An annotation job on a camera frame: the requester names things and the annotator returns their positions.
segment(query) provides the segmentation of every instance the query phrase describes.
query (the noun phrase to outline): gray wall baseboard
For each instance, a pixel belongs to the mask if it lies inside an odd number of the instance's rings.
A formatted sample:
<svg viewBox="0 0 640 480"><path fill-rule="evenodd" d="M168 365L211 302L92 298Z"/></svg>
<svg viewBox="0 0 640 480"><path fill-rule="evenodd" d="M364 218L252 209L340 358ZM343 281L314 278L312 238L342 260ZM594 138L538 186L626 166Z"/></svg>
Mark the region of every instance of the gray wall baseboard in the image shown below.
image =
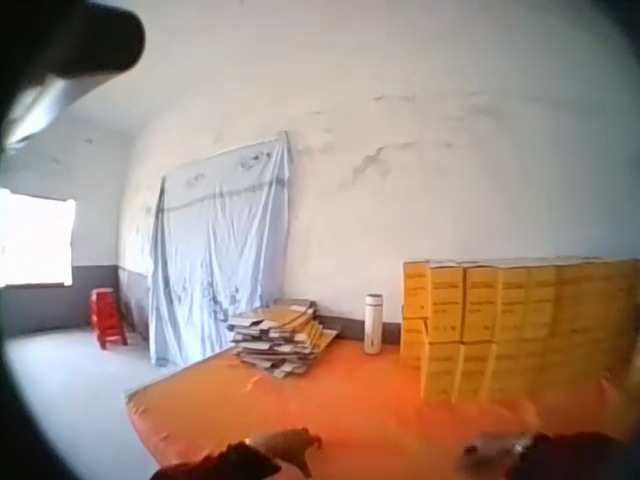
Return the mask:
<svg viewBox="0 0 640 480"><path fill-rule="evenodd" d="M82 265L72 269L73 284L0 289L0 322L5 338L43 330L88 326L89 296L94 288L118 294L116 265Z"/></svg>
<svg viewBox="0 0 640 480"><path fill-rule="evenodd" d="M132 272L119 267L120 305L126 323L133 326L144 338L149 337L149 286L147 277L141 273ZM327 328L340 329L340 337L350 340L364 338L364 322L354 318L318 316L320 322ZM400 343L400 324L384 323L382 341L397 345Z"/></svg>

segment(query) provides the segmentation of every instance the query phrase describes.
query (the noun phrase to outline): stack of folded cardboard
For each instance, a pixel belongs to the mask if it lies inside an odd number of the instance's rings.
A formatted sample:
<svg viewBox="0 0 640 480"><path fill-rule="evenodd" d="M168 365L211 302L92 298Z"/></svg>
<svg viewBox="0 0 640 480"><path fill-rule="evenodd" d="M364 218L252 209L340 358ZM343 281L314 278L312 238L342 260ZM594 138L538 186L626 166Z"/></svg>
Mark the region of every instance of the stack of folded cardboard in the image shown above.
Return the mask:
<svg viewBox="0 0 640 480"><path fill-rule="evenodd" d="M304 373L338 332L315 320L309 300L278 300L228 320L236 355L247 364L278 378Z"/></svg>

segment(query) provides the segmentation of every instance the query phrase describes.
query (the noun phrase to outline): white thermos bottle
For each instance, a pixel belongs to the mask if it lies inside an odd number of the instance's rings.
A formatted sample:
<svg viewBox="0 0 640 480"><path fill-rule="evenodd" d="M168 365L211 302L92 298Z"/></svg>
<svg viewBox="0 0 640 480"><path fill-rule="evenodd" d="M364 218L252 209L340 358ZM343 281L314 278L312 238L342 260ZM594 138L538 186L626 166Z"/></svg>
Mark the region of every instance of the white thermos bottle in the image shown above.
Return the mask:
<svg viewBox="0 0 640 480"><path fill-rule="evenodd" d="M375 354L382 346L382 295L370 293L364 307L364 351Z"/></svg>

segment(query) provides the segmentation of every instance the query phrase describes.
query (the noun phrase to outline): concrete floor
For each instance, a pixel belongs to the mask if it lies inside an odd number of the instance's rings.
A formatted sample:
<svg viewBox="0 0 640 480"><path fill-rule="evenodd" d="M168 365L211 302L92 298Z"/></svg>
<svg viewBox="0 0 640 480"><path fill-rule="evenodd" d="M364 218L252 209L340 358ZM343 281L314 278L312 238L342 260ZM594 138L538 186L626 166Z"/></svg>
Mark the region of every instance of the concrete floor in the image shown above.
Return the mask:
<svg viewBox="0 0 640 480"><path fill-rule="evenodd" d="M147 345L100 350L88 331L47 332L5 345L16 383L40 428L79 478L145 480L156 464L131 427L125 394L167 374Z"/></svg>

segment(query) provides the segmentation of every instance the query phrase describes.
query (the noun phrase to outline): light blue cloth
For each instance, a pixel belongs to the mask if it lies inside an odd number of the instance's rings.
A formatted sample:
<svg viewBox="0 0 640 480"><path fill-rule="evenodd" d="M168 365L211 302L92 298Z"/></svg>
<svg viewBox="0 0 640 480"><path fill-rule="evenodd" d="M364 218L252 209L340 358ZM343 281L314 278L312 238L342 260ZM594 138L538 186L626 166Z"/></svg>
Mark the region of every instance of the light blue cloth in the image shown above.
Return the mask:
<svg viewBox="0 0 640 480"><path fill-rule="evenodd" d="M151 246L154 364L183 367L228 348L228 316L280 293L290 164L283 134L164 177Z"/></svg>

